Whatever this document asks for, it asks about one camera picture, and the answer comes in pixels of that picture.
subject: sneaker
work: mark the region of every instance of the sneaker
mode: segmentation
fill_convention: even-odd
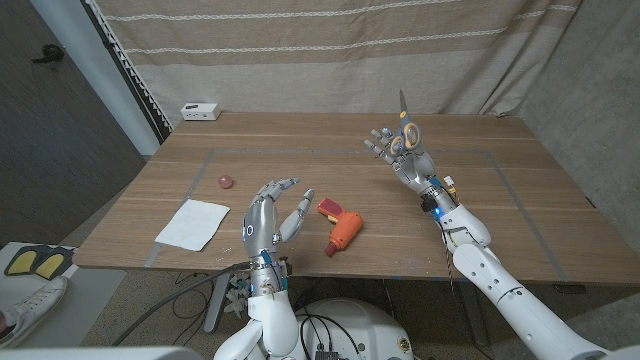
[[[0,349],[18,345],[58,305],[67,289],[67,278],[58,276],[30,297],[5,311],[18,319],[13,330],[0,339]]]

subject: wooden table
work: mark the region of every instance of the wooden table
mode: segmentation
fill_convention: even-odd
[[[414,115],[438,177],[492,234],[491,249],[525,282],[639,284],[640,260],[516,117]],[[386,163],[363,145],[393,114],[223,114],[185,122],[158,150],[78,249],[94,268],[218,270],[247,259],[242,216],[271,179],[300,177],[276,203],[283,220],[308,187],[312,210],[298,238],[281,244],[294,275],[446,279],[438,227]],[[223,174],[231,189],[218,186]],[[333,224],[315,210],[329,197],[364,226],[346,251],[324,255]],[[154,240],[187,198],[231,208],[200,252]],[[461,274],[454,272],[454,277]]]

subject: robot finger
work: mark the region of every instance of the robot finger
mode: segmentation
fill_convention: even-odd
[[[289,242],[293,240],[302,229],[302,223],[304,222],[304,216],[311,207],[311,201],[313,200],[314,190],[309,189],[302,197],[302,201],[298,204],[298,207],[287,216],[287,218],[280,225],[280,239],[282,242]]]
[[[269,181],[268,183],[264,184],[260,190],[258,190],[258,192],[256,193],[256,196],[253,197],[253,200],[251,200],[251,203],[255,203],[256,201],[264,198],[263,194],[265,193],[265,191],[269,188],[272,187],[274,184],[273,181]]]
[[[380,134],[378,130],[376,129],[371,130],[371,135],[373,135],[374,138],[376,138],[380,143],[382,143],[382,145],[384,145],[385,148],[389,148],[389,144],[391,144],[391,141],[389,141],[389,139],[387,139],[385,136]]]
[[[273,201],[276,201],[284,190],[287,190],[291,186],[297,184],[299,181],[299,178],[280,179],[280,181],[274,182],[271,186],[267,187],[260,195],[262,197],[268,196]]]
[[[393,158],[389,156],[383,149],[369,140],[364,141],[364,145],[373,151],[379,158],[386,161],[389,165],[393,164]]]
[[[393,137],[393,132],[389,130],[389,128],[384,127],[382,128],[382,135],[384,135],[384,137],[386,137],[387,139],[391,139]]]

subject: scissor blade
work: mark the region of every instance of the scissor blade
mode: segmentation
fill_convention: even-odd
[[[404,100],[404,93],[400,90],[400,111],[407,111],[407,102]]]

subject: door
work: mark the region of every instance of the door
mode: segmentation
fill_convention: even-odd
[[[32,62],[45,45],[29,1],[0,1],[0,245],[58,243],[144,166],[69,56]]]

